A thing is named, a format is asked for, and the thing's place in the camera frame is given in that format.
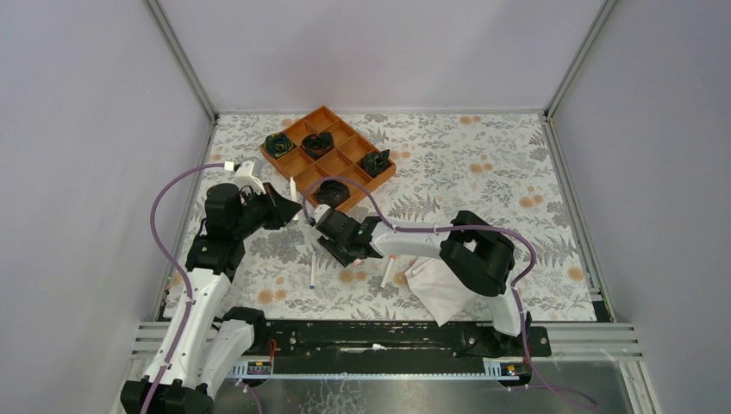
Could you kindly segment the white marker pen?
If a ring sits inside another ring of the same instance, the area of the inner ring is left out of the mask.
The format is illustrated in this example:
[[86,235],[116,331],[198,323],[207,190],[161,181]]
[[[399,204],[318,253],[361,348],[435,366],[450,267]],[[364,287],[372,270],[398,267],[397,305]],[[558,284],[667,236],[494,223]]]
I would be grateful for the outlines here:
[[382,276],[382,279],[380,282],[381,289],[384,289],[390,283],[393,273],[394,273],[395,263],[396,263],[395,261],[391,261],[391,256],[390,256],[386,263],[386,267],[385,267],[385,270],[384,270],[384,273],[383,273],[383,276]]
[[[293,202],[295,202],[296,204],[298,204],[299,201],[298,201],[297,184],[293,177],[289,178],[289,187],[290,187],[291,200]],[[298,213],[296,213],[295,216],[292,217],[292,222],[296,223],[298,220],[299,220]]]

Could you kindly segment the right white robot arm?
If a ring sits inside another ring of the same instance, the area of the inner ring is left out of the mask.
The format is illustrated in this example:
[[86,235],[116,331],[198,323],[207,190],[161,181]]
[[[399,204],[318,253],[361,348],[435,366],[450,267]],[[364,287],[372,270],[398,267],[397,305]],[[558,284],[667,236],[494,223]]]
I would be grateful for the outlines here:
[[320,233],[318,242],[344,267],[355,260],[410,255],[441,260],[466,289],[487,298],[493,329],[518,337],[526,329],[525,311],[509,276],[515,268],[515,244],[522,243],[530,262],[520,280],[535,265],[533,245],[509,229],[490,226],[469,210],[449,223],[430,226],[390,222],[369,216],[359,222],[325,204],[309,215],[308,224]]

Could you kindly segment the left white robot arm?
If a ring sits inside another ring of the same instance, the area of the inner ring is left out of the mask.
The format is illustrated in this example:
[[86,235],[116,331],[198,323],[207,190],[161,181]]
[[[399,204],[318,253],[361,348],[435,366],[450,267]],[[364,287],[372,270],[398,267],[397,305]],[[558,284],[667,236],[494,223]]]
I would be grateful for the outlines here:
[[265,182],[258,188],[214,185],[207,190],[204,209],[184,265],[188,280],[166,335],[141,379],[122,388],[127,413],[211,413],[235,360],[264,341],[263,312],[233,308],[212,344],[205,344],[245,255],[244,241],[259,229],[285,227],[302,207]]

